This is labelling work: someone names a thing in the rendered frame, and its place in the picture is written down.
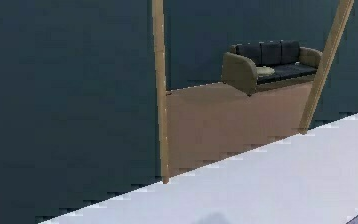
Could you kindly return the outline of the tan wooden door frame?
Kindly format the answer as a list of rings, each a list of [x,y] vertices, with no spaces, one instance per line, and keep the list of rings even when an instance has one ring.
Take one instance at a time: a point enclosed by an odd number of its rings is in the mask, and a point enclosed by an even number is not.
[[[310,127],[318,101],[321,97],[332,62],[340,45],[347,21],[355,0],[339,0],[335,17],[327,36],[320,65],[314,78],[312,88],[300,120],[298,132],[305,135]],[[155,76],[157,91],[157,114],[159,131],[159,152],[161,179],[167,184],[170,179],[169,171],[169,143],[167,120],[167,91],[166,91],[166,61],[165,61],[165,33],[164,33],[164,0],[151,0],[153,23]]]

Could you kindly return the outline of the pale round cushion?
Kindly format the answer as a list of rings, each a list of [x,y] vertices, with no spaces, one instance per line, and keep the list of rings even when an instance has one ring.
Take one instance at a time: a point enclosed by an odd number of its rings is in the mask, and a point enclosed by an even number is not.
[[[266,66],[257,67],[256,71],[259,76],[269,76],[275,73],[275,70],[273,68]]]

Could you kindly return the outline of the olive sofa with black cushions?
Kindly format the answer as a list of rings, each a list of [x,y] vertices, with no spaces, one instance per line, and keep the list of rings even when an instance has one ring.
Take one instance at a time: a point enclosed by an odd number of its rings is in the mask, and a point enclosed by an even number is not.
[[[296,40],[232,45],[223,55],[221,81],[248,96],[314,80],[322,52],[303,47]],[[259,76],[257,67],[275,73]]]

